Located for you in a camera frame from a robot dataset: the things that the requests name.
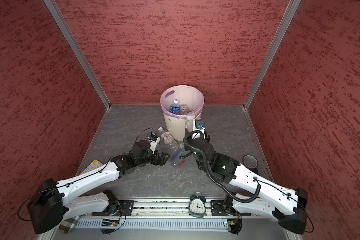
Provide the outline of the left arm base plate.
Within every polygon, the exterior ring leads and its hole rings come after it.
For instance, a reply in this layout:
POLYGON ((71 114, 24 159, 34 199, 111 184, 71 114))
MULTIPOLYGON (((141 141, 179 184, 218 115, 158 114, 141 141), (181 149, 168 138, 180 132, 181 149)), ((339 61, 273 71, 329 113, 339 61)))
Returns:
POLYGON ((134 207, 133 200, 116 200, 109 203, 109 205, 102 212, 91 213, 92 216, 121 216, 125 214, 130 216, 134 207))

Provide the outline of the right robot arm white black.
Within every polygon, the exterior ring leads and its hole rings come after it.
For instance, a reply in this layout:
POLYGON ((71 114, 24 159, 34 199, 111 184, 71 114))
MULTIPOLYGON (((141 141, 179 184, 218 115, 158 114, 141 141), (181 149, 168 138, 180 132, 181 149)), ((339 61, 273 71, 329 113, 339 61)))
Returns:
POLYGON ((198 168, 232 199, 231 208, 263 200, 262 212, 278 221, 284 229, 302 235, 306 233, 308 192, 302 188, 288 189, 279 186, 246 168, 235 159, 216 152, 205 134, 194 130, 183 138, 186 150, 191 150, 198 168))

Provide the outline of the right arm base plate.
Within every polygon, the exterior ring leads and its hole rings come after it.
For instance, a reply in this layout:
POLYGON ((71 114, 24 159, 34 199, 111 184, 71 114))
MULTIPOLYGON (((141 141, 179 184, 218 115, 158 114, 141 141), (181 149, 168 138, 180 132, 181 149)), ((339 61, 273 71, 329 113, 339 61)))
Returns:
POLYGON ((232 216, 238 217, 239 215, 243 217, 249 217, 251 213, 239 213, 234 210, 233 202, 231 200, 212 200, 210 201, 211 213, 214 217, 221 216, 232 216))

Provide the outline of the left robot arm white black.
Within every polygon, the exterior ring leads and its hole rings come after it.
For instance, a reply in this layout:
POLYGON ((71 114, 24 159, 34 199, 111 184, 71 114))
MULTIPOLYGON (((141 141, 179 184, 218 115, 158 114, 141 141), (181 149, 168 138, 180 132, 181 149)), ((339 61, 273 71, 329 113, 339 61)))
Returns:
POLYGON ((159 153, 147 141, 134 143, 127 154, 110 157, 99 168, 61 181, 47 179, 41 183, 27 204, 34 232, 45 233, 65 221, 85 214, 121 216, 119 200, 112 191, 88 196, 86 193, 148 164, 164 166, 170 158, 159 153))

